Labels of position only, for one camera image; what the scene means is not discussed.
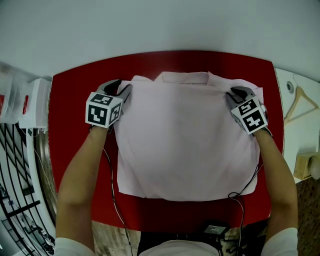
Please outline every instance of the person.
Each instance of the person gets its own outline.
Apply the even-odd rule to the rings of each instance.
[[[94,126],[64,173],[57,201],[56,256],[94,255],[91,202],[106,136],[106,128]],[[261,255],[298,255],[298,202],[294,178],[270,134],[260,129],[254,136],[260,147],[271,199],[271,215]],[[219,252],[207,243],[171,240],[140,255],[218,256]]]

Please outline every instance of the red table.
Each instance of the red table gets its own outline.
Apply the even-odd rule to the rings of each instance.
[[[284,124],[280,93],[273,64],[248,56],[213,51],[160,51],[119,56],[73,68],[53,77],[50,94],[48,135],[52,171],[57,190],[63,174],[88,134],[86,100],[102,83],[131,80],[134,75],[155,79],[162,71],[207,72],[228,79],[244,79],[263,87],[269,128],[282,151]],[[118,147],[115,134],[108,135],[105,148],[117,171]],[[122,227],[111,197],[110,169],[104,155],[100,162],[92,202],[92,219]],[[230,199],[207,202],[175,202],[146,199],[119,193],[118,206],[129,229],[149,232],[195,232],[205,220],[225,221],[239,227],[242,210]],[[244,225],[267,219],[271,204],[263,168],[252,194],[245,195]]]

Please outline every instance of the forearm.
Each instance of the forearm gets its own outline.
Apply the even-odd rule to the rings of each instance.
[[[254,136],[260,147],[272,208],[296,206],[297,190],[293,175],[273,138],[264,130],[258,130]]]
[[[106,136],[107,129],[92,128],[63,175],[58,204],[91,204]]]

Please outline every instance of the clothes hanger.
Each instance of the clothes hanger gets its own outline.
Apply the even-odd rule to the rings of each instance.
[[[294,118],[291,118],[290,117],[292,116],[297,104],[298,104],[298,101],[300,99],[300,97],[303,97],[305,98],[311,105],[314,106],[313,109],[311,110],[308,110],[307,112],[304,112],[302,114],[299,114],[297,116],[295,116]],[[286,114],[286,117],[284,119],[284,125],[288,124],[288,123],[291,123],[292,121],[298,119],[298,118],[301,118],[315,110],[318,110],[319,109],[319,106],[312,100],[310,99],[304,92],[304,90],[300,87],[300,86],[297,86],[296,89],[295,89],[295,98],[294,98],[294,101],[293,101],[293,104],[291,105],[288,113]]]

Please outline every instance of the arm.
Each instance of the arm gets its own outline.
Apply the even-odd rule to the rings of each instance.
[[[254,136],[260,147],[271,199],[271,216],[265,240],[268,241],[284,229],[298,228],[297,190],[294,177],[272,137],[261,129]]]
[[[68,165],[59,188],[56,237],[75,240],[95,250],[91,201],[107,129],[94,126]]]

